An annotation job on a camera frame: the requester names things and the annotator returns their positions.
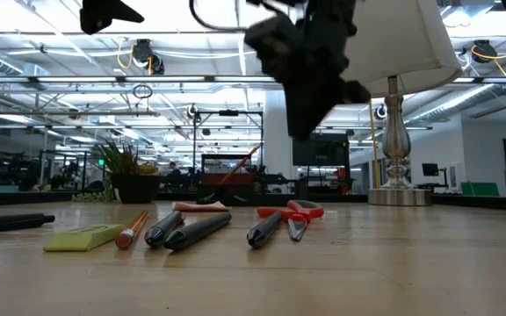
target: silver lamp base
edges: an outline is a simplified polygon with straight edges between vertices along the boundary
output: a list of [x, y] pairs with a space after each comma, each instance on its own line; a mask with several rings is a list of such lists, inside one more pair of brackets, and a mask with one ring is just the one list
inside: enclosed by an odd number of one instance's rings
[[430, 190], [419, 189], [370, 189], [368, 204], [388, 206], [429, 206]]

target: black marker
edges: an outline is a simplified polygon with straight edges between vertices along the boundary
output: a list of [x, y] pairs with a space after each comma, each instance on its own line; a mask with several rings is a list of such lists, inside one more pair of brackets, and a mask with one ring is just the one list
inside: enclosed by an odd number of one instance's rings
[[44, 223], [54, 222], [54, 215], [23, 214], [0, 216], [0, 232], [40, 227]]
[[163, 245], [165, 239], [179, 224], [183, 223], [183, 215], [179, 211], [174, 211], [167, 215], [165, 219], [160, 220], [153, 225], [144, 235], [144, 240], [152, 248], [159, 248]]
[[282, 220], [282, 212], [274, 212], [271, 216], [253, 227], [247, 233], [247, 242], [249, 245], [255, 249], [262, 247], [277, 229], [280, 220]]
[[232, 219], [232, 214], [223, 213], [209, 219], [201, 220], [189, 226], [173, 231], [163, 244], [167, 249], [183, 250], [197, 241], [207, 237], [210, 233], [225, 226]]

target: lamp shade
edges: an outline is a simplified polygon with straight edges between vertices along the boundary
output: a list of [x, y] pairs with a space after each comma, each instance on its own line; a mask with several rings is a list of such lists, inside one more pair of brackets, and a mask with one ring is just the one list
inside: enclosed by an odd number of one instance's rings
[[388, 94], [387, 78], [398, 76], [400, 94], [450, 83], [462, 73], [433, 0], [357, 2], [357, 35], [345, 49], [345, 80], [359, 80], [373, 97]]

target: red pliers handle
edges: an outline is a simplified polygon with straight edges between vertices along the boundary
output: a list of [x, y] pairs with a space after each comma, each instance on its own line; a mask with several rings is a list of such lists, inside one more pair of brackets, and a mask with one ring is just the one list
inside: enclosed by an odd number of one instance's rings
[[312, 219], [320, 218], [325, 213], [323, 206], [310, 201], [290, 200], [287, 206], [288, 208], [258, 207], [257, 214], [261, 218], [266, 218], [275, 212], [282, 212], [282, 220], [284, 221], [290, 218], [300, 219], [302, 217], [309, 223]]

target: table surface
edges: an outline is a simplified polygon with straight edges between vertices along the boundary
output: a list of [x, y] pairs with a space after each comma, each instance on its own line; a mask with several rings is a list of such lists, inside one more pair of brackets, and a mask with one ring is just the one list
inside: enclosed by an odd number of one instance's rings
[[56, 216], [0, 233], [0, 315], [506, 315], [506, 211], [325, 207], [301, 242], [282, 224], [260, 250], [245, 238], [255, 210], [235, 208], [229, 226], [180, 253], [141, 238], [125, 251], [43, 253], [55, 232], [127, 224], [142, 210], [148, 228], [170, 204], [0, 206]]

